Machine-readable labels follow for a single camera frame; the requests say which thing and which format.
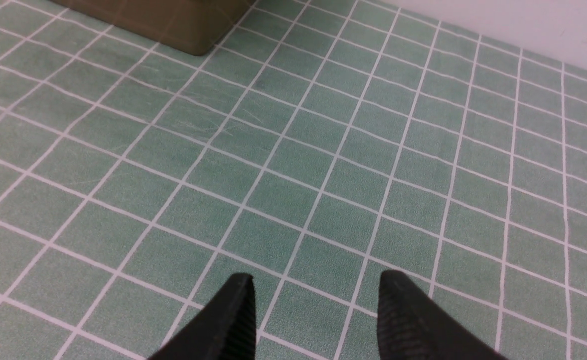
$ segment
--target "white wall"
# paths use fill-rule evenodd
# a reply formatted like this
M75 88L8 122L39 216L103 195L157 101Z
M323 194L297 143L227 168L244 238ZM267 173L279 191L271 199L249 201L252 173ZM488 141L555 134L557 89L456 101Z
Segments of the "white wall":
M587 0L384 0L587 69Z

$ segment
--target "white grout line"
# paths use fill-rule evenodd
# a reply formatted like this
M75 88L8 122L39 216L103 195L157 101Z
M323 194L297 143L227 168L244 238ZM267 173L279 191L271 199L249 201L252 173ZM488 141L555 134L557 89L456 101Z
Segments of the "white grout line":
M473 66L471 68L470 83L474 82L474 75L476 75L476 64L478 63L478 53L480 43L476 42L476 53L473 57ZM440 255L443 250L443 239L445 237L445 229L447 227L447 217L449 216L449 206L453 201L454 183L456 182L456 168L458 167L458 157L460 157L460 149L463 144L463 133L465 132L465 123L467 122L467 109L472 98L472 86L467 90L467 100L462 113L462 123L460 124L460 132L458 132L458 144L456 144L455 155L453 157L453 167L451 168L451 178L449 179L449 191L447 191L446 201L444 203L444 212L442 213L442 222L440 223L440 233L438 234L438 246L435 250L435 259L433 260L433 269L431 269L431 278L429 279L428 296L433 298L436 285L436 276L438 275L438 264L440 262Z
M515 97L518 98L520 92L520 70L523 62L523 50L520 50L518 56L518 76L515 82ZM504 233L503 233L503 244L502 244L502 258L500 259L500 296L498 299L498 312L497 312L497 328L495 330L494 349L500 351L500 342L502 340L502 324L503 324L503 313L505 307L505 277L507 272L507 253L509 246L509 223L511 217L511 193L513 190L514 180L514 153L516 152L516 126L518 123L518 101L515 101L513 109L513 130L511 132L511 152L509 156L509 180L506 187L506 215L504 215Z

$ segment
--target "floor tile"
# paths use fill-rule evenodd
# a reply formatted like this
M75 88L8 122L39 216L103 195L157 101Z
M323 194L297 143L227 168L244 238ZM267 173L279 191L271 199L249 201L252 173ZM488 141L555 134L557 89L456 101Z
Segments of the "floor tile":
M238 207L231 203L182 187L158 219L158 224L207 244L218 245L237 210Z
M48 250L10 297L69 324L78 324L111 274L56 250Z
M163 294L117 278L82 328L149 356L161 346L181 306Z
M122 272L186 298L211 254L209 249L154 228Z

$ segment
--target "brown box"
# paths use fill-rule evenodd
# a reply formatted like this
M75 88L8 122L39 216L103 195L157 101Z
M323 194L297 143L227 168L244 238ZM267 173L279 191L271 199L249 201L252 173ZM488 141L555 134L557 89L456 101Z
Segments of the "brown box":
M52 0L191 55L203 55L255 0Z

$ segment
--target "floor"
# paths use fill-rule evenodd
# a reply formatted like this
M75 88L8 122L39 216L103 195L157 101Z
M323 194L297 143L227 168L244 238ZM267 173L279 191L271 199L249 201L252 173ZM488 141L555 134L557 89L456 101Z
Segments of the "floor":
M0 360L143 359L233 272L257 358L373 359L384 269L587 359L587 71L368 0L204 57L0 0Z

